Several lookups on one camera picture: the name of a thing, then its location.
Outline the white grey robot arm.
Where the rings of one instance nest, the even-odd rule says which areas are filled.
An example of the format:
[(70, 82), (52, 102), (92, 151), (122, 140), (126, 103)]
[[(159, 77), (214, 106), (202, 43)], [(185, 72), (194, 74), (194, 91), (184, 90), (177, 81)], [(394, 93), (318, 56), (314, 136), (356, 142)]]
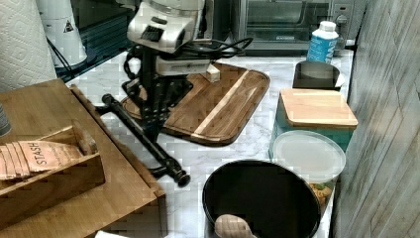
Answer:
[(192, 89), (187, 76), (204, 72), (210, 59), (192, 45), (204, 0), (143, 0), (128, 26), (135, 46), (127, 59), (140, 69), (124, 70), (130, 80), (123, 88), (140, 108), (141, 127), (155, 141), (173, 108)]

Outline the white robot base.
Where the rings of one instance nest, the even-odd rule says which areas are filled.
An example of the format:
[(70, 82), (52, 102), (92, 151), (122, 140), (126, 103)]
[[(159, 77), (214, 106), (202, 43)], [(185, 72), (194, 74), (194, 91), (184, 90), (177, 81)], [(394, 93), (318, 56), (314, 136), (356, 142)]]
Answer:
[(87, 59), (70, 0), (36, 0), (55, 67), (76, 66)]

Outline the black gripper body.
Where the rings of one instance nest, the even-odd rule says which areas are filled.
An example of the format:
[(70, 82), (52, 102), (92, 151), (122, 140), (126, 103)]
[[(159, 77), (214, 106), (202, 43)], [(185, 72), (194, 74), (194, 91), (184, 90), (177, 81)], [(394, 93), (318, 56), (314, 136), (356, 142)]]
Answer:
[(156, 71), (157, 55), (149, 50), (130, 49), (124, 71), (129, 81), (122, 84), (132, 102), (140, 109), (141, 127), (155, 142), (171, 109), (192, 89), (185, 75), (162, 76)]

